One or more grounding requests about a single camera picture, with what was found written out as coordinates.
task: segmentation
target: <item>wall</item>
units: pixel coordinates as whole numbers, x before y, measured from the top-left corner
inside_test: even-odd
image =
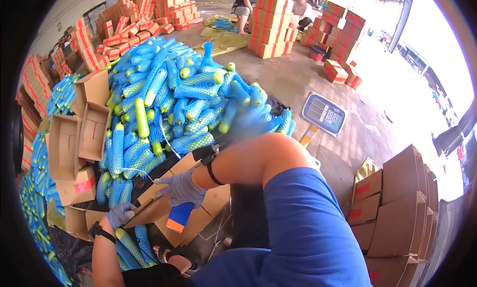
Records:
[[[102,2],[104,0],[57,0],[41,24],[28,54],[46,55],[69,26],[74,25],[84,13]]]
[[[339,4],[349,10],[352,10],[359,16],[366,19],[366,24],[373,19],[373,14],[376,9],[381,7],[380,3],[376,4],[378,0],[331,0],[333,3]]]

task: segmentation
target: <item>person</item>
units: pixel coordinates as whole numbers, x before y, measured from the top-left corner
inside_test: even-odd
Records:
[[[295,0],[291,11],[293,14],[300,16],[298,29],[302,32],[305,31],[305,27],[314,19],[312,5],[308,3],[308,0]]]
[[[239,34],[245,33],[245,24],[247,23],[249,16],[252,14],[252,5],[256,2],[257,0],[235,0],[234,5],[232,6],[232,14],[235,14],[238,17]]]
[[[168,184],[156,196],[170,194],[171,205],[195,207],[207,189],[230,183],[231,248],[188,279],[181,273],[196,263],[185,254],[160,254],[159,260],[169,256],[166,263],[121,273],[115,245],[97,235],[95,286],[371,286],[331,188],[312,156],[289,136],[269,133],[241,141],[207,166],[154,182]],[[133,208],[114,207],[99,225],[112,234]]]

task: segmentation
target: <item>rubber glove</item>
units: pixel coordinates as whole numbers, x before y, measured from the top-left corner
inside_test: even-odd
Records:
[[[168,184],[169,186],[157,191],[154,196],[162,197],[171,194],[169,204],[172,207],[178,206],[185,202],[192,202],[194,208],[199,208],[204,201],[207,190],[197,189],[192,183],[192,172],[194,169],[179,173],[172,177],[156,178],[156,184]]]
[[[136,207],[132,203],[121,203],[113,207],[112,210],[106,213],[106,218],[111,224],[113,230],[118,229],[124,223],[134,217],[134,210]]]

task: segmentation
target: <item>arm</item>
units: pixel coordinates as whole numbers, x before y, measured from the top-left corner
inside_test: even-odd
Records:
[[[106,216],[101,219],[99,225],[107,233],[116,236]],[[94,239],[92,268],[95,286],[125,286],[119,268],[115,244],[104,236],[96,236]]]
[[[316,163],[298,141],[278,133],[235,144],[220,152],[212,162],[212,172],[221,183],[262,183],[263,187],[275,175],[295,167],[316,169]],[[194,170],[192,182],[199,189],[218,186],[206,166]]]
[[[253,8],[252,8],[252,4],[250,3],[250,0],[243,0],[243,3],[250,10],[250,15],[252,15]]]

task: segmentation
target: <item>support pillar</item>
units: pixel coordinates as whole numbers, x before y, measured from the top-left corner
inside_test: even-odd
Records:
[[[391,39],[391,43],[388,48],[388,52],[392,53],[401,38],[402,31],[406,26],[407,18],[409,17],[409,13],[411,12],[411,6],[413,5],[413,0],[404,0],[404,5],[402,6],[401,16],[399,17],[399,21],[397,22],[396,31],[394,32],[394,36]]]

